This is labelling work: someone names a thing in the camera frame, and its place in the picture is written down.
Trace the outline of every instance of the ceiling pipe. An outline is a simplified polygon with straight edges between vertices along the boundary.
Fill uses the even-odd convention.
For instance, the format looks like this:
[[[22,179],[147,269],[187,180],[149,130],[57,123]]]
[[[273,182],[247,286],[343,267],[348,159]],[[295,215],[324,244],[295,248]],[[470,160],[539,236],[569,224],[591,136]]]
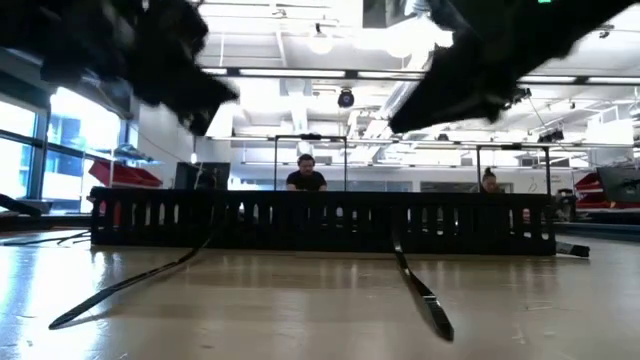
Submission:
[[[409,19],[407,21],[416,22],[416,25],[421,25],[420,21],[428,22],[430,21],[426,15],[422,14],[414,19]],[[431,59],[431,51],[433,50],[433,46],[435,41],[431,44],[426,44],[422,41],[417,42],[414,46],[414,49],[411,53],[411,60],[407,66],[403,68],[403,70],[424,70],[430,64]],[[378,111],[379,117],[384,120],[388,120],[393,114],[395,114],[398,109],[402,106],[405,99],[411,94],[414,89],[418,86],[417,82],[396,82],[391,91],[391,95],[387,98],[385,103],[382,105],[380,110]],[[391,136],[390,132],[385,132],[385,129],[380,129],[377,134],[372,134],[372,138],[381,138],[381,139],[389,139]],[[381,146],[371,146],[368,147],[367,150],[359,150],[354,151],[354,154],[367,154],[366,156],[371,155],[367,160],[370,161],[375,154],[381,149]]]
[[[309,119],[307,117],[307,100],[311,97],[311,81],[301,79],[281,80],[281,95],[289,97],[291,120],[294,134],[309,133]],[[301,142],[297,146],[301,155],[313,154],[313,145]]]

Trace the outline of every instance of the ceiling light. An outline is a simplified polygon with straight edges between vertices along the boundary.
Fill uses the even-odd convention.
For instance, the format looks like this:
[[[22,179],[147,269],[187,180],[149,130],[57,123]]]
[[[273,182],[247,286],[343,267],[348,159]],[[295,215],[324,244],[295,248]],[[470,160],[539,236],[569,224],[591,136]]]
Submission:
[[[345,72],[339,70],[294,70],[294,69],[240,69],[240,75],[250,77],[276,78],[344,78]]]
[[[451,47],[453,46],[453,32],[441,30],[435,32],[435,42],[440,47]]]
[[[358,71],[361,79],[421,80],[424,71]]]
[[[637,85],[640,84],[640,77],[606,77],[592,76],[587,80],[589,84],[600,85]]]
[[[202,69],[204,72],[213,75],[227,75],[227,69],[225,68],[205,68]]]
[[[308,46],[318,55],[326,55],[333,49],[333,38],[320,29],[320,23],[316,23],[315,29],[309,35]]]
[[[386,32],[387,37],[387,53],[394,58],[404,59],[413,52],[412,43],[403,40],[402,35],[394,34],[392,31]]]
[[[389,139],[349,139],[349,144],[387,145],[393,144]]]
[[[212,137],[212,140],[219,141],[269,141],[266,136],[227,136],[227,137]]]
[[[529,75],[520,78],[520,82],[525,83],[572,83],[576,80],[573,76],[545,76]]]

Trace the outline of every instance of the black plastic barrier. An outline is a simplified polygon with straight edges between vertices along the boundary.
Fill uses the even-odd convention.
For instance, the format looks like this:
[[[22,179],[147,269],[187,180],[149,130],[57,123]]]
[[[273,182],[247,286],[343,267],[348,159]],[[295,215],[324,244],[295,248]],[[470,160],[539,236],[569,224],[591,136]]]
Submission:
[[[217,228],[224,236],[210,247],[390,253],[395,218],[407,253],[556,253],[545,195],[94,188],[91,196],[95,245],[196,247]],[[398,208],[407,216],[392,216]]]

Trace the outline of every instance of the glass window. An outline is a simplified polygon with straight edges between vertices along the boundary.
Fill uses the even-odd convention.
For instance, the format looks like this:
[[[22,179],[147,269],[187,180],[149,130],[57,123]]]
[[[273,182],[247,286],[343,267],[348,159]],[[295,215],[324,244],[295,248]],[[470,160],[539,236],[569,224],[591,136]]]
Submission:
[[[42,198],[53,202],[52,213],[89,213],[91,189],[103,186],[89,174],[93,160],[47,151]]]
[[[349,181],[347,191],[371,191],[371,192],[411,192],[411,181]],[[278,180],[276,188],[285,190],[285,180]],[[230,190],[273,190],[273,180],[268,179],[242,179],[240,184],[229,187]],[[344,181],[328,180],[327,190],[344,191]]]
[[[34,112],[0,101],[0,129],[32,137],[35,128]]]
[[[27,196],[33,148],[30,145],[0,139],[0,193],[12,198]]]
[[[78,150],[118,146],[120,119],[102,106],[65,88],[51,96],[49,142]]]
[[[509,194],[513,192],[511,183],[498,184],[500,189]],[[456,182],[420,182],[420,192],[456,192],[473,193],[478,192],[478,183],[456,183]]]

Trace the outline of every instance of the ceiling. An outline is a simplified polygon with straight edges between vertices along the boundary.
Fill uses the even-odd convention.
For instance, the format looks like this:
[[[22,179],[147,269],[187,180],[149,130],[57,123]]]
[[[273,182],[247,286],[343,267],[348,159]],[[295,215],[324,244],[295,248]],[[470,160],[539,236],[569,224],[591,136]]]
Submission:
[[[207,0],[200,12],[210,34],[200,63],[208,68],[421,70],[429,48],[434,41],[440,43],[441,34],[431,28],[418,33],[426,30],[417,28],[415,19],[388,29],[363,29],[362,0],[280,0],[278,4],[269,0]],[[569,57],[550,61],[534,73],[640,76],[637,19],[640,6],[629,8],[608,22],[614,29],[606,37],[595,31],[578,43]],[[317,23],[322,32],[319,39]],[[241,92],[241,109],[234,117],[237,135],[300,131],[296,125],[300,110],[295,112],[292,108],[301,104],[306,108],[305,130],[346,135],[350,117],[366,130],[375,119],[376,110],[393,110],[408,93],[402,90],[407,84],[397,81],[323,79],[297,85],[274,78],[230,81]],[[342,88],[352,89],[355,96],[355,104],[349,109],[338,107]],[[631,86],[532,85],[530,89],[531,100],[514,106],[494,125],[469,120],[418,133],[432,136],[444,128],[449,132],[483,131],[488,138],[495,132],[541,130],[546,124],[562,125],[565,132],[579,134],[586,129],[586,119],[604,110],[615,109],[616,116],[627,116],[625,111],[636,98]]]

